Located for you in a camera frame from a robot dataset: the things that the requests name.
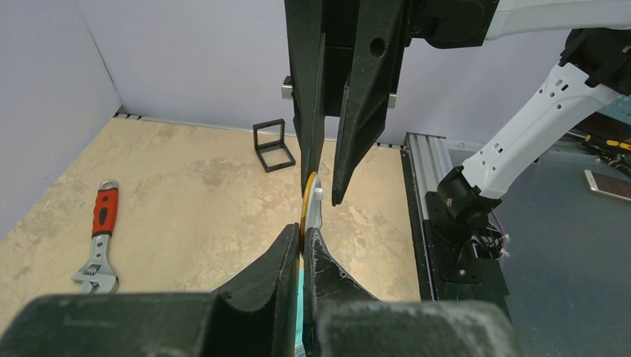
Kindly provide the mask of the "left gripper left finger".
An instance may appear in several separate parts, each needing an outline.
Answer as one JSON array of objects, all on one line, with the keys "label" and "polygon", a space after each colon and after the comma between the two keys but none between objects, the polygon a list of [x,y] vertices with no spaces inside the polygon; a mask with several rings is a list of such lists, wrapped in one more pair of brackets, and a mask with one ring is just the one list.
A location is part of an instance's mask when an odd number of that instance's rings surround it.
[{"label": "left gripper left finger", "polygon": [[1,337],[3,356],[292,356],[299,227],[211,292],[47,295]]}]

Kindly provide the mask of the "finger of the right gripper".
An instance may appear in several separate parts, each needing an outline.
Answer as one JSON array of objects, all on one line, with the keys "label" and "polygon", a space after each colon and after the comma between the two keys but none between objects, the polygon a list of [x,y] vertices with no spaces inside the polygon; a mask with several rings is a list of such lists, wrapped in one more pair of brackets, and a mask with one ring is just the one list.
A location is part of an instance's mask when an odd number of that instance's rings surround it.
[{"label": "finger of the right gripper", "polygon": [[293,123],[301,150],[301,192],[318,170],[324,144],[323,2],[284,2],[294,104]]},{"label": "finger of the right gripper", "polygon": [[361,1],[353,60],[342,95],[332,205],[342,203],[353,172],[385,128],[402,1]]}]

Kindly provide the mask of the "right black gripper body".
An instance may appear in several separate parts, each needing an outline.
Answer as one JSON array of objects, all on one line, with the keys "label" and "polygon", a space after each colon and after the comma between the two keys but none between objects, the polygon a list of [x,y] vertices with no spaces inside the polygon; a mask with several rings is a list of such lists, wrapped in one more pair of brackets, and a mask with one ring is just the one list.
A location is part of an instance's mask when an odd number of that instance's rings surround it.
[{"label": "right black gripper body", "polygon": [[[361,1],[322,1],[324,116],[341,117],[342,95],[353,60]],[[397,92],[403,53],[413,39],[441,49],[477,47],[484,41],[497,1],[402,1],[391,93]]]}]

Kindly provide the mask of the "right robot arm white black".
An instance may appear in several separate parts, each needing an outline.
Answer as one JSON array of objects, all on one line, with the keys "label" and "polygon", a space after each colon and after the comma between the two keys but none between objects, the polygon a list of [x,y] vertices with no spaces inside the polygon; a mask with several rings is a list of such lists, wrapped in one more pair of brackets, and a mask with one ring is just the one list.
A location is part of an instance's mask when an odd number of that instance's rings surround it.
[{"label": "right robot arm white black", "polygon": [[438,184],[438,270],[446,281],[480,282],[477,260],[504,253],[500,242],[481,235],[512,183],[570,128],[630,94],[628,1],[286,1],[284,10],[301,149],[302,239],[321,227],[316,173],[324,119],[339,119],[332,183],[338,205],[384,131],[412,39],[440,49],[471,48],[516,33],[569,30],[537,92]]}]

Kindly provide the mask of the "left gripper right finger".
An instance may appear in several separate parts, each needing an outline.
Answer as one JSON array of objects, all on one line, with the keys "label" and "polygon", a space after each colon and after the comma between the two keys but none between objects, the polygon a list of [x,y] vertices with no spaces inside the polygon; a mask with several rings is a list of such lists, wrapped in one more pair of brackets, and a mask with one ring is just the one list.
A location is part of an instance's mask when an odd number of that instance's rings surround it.
[{"label": "left gripper right finger", "polygon": [[302,343],[307,356],[521,356],[512,325],[476,300],[387,302],[331,257],[319,228],[304,235]]}]

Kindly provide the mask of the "orange round brooch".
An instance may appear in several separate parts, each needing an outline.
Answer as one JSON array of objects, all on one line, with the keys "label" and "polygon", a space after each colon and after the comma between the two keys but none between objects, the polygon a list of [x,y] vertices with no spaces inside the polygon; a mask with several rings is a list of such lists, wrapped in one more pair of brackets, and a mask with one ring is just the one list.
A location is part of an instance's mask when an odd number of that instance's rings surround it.
[{"label": "orange round brooch", "polygon": [[299,231],[299,251],[301,254],[304,253],[307,231],[310,228],[322,227],[321,202],[323,200],[323,196],[324,191],[321,185],[321,179],[319,178],[317,172],[312,172],[307,179],[301,206]]}]

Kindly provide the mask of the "teal t-shirt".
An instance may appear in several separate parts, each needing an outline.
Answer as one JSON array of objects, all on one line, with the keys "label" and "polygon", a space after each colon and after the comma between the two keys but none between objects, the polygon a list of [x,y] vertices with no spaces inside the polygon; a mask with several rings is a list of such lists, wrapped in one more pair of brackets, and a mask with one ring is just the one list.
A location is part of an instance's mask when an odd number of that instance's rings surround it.
[{"label": "teal t-shirt", "polygon": [[294,357],[306,357],[307,355],[302,341],[304,323],[304,270],[302,268],[300,268],[298,273],[297,292]]}]

